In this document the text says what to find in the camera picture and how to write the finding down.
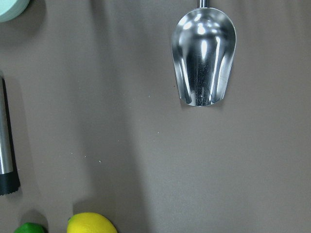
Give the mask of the metal ice scoop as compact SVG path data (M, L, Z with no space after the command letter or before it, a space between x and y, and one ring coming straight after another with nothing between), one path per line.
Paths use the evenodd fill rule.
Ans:
M184 103L203 107L224 99L236 48L236 29L224 12L198 1L177 23L171 48Z

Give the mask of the mint green bowl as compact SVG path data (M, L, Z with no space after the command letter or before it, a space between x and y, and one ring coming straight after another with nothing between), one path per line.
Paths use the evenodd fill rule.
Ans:
M0 22L10 21L26 9L30 0L0 0Z

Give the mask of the yellow lemon outer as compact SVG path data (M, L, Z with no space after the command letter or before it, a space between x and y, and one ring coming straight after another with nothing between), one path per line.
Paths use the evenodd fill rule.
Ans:
M98 213L79 213L68 220L68 233L117 233L115 226Z

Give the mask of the green lime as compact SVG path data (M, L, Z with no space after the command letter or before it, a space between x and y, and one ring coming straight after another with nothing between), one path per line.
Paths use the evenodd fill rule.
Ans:
M26 222L16 228L14 233L45 233L45 229L40 224Z

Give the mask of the steel muddler black tip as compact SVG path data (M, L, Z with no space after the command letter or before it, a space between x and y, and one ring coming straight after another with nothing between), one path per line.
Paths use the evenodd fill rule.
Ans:
M4 75L0 74L0 195L18 191L20 187L11 131Z

